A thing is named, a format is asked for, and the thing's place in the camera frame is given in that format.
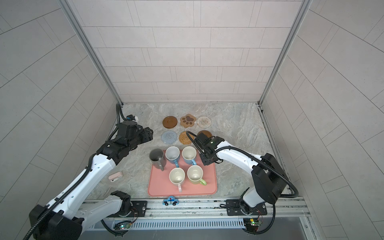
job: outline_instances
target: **beige tile wall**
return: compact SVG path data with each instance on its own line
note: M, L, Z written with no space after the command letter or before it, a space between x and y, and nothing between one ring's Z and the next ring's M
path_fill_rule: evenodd
M56 0L0 1L0 15L0 239L13 240L106 140L116 100Z
M384 237L383 31L383 1L313 0L263 104L323 239Z
M69 2L124 102L258 101L301 4Z

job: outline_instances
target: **gray mug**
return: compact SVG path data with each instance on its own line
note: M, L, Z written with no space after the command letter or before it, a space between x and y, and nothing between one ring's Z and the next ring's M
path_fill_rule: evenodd
M164 158L163 150L156 148L149 153L149 159L155 168L164 171L164 167L167 164L167 160Z

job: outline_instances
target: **mug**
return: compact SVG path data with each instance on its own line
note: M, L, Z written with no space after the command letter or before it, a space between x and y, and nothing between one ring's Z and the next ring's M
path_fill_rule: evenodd
M207 184L207 182L203 179L203 169L198 165L190 166L187 171L187 176L193 184Z
M181 184L183 184L184 179L185 179L185 172L183 169L179 167L175 167L169 173L169 180L171 181L171 183L173 183L175 186L179 188L179 192L181 192Z
M178 147L169 147L167 150L166 150L166 158L168 159L168 161L172 164L175 164L176 167L179 167L179 159L180 159L180 150Z
M159 148L153 149L149 153L149 159L151 160L151 163L153 164L153 166L155 166L155 168L164 171L164 167L167 164L167 161L164 158L163 150Z
M188 147L185 147L183 149L183 151L181 152L181 154L183 155L183 158L184 158L184 161L191 165L196 165L196 149L194 147L191 147L191 146L188 146Z

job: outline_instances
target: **paw print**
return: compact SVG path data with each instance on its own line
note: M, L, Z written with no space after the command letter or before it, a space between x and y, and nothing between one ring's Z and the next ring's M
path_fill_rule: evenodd
M196 118L191 114L187 114L180 118L180 125L184 127L192 127L195 125Z

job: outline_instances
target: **pink object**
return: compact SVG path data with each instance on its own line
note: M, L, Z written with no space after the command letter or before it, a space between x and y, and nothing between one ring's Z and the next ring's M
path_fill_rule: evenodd
M181 156L181 151L182 150L180 150L179 166L185 172L185 180L184 183L181 185L182 192L179 192L177 186L173 185L169 180L169 173L176 166L168 162L164 167L164 171L161 171L160 169L157 169L152 165L151 176L149 178L148 184L148 195L150 195L151 197L210 195L214 194L217 191L215 164L212 163L208 166L204 166L201 162L199 154L197 154L196 163L203 169L203 179L207 182L207 185L204 186L202 184L192 184L187 177L188 168L192 165L188 165L185 163L183 157Z

